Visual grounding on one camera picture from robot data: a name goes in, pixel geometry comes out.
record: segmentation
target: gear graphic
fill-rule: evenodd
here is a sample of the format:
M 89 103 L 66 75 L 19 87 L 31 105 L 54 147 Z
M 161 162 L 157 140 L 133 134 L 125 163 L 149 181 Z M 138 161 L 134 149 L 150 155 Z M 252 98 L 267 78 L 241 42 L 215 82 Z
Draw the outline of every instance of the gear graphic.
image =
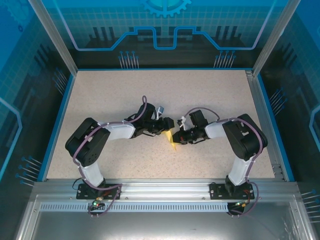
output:
M 145 10 L 150 11 L 150 14 L 164 18 L 168 15 L 173 17 L 174 14 L 180 14 L 181 10 L 187 9 L 187 4 L 191 4 L 191 0 L 140 0 L 140 2 Z
M 6 6 L 7 10 L 19 24 L 23 24 L 29 16 L 29 3 L 27 0 L 1 0 L 0 6 Z

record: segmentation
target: enclosure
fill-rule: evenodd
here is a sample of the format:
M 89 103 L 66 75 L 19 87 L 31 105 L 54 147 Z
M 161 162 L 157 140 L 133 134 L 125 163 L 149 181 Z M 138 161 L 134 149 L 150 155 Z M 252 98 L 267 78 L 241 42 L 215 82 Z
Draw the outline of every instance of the enclosure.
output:
M 316 0 L 2 0 L 1 239 L 318 239 L 319 10 Z M 235 160 L 227 138 L 172 147 L 160 134 L 105 145 L 101 173 L 122 188 L 91 219 L 66 141 L 86 118 L 137 113 L 143 95 L 174 131 L 194 107 L 252 118 L 268 145 L 250 172 L 250 214 L 211 196 Z

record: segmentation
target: speckled tabletop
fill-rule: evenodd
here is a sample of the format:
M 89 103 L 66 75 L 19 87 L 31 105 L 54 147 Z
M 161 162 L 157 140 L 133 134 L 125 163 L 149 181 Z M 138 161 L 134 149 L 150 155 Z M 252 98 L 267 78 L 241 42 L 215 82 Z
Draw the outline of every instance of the speckled tabletop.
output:
M 193 107 L 208 107 L 221 119 L 247 113 L 259 120 L 244 70 L 79 71 L 47 174 L 48 179 L 80 176 L 65 149 L 67 139 L 85 118 L 121 121 L 136 113 L 146 95 L 163 117 L 176 122 Z M 203 111 L 208 121 L 215 116 Z M 162 134 L 150 138 L 118 139 L 104 147 L 98 163 L 107 179 L 225 178 L 235 155 L 227 138 L 196 145 L 178 145 L 176 151 Z M 274 178 L 264 149 L 250 173 L 252 178 Z

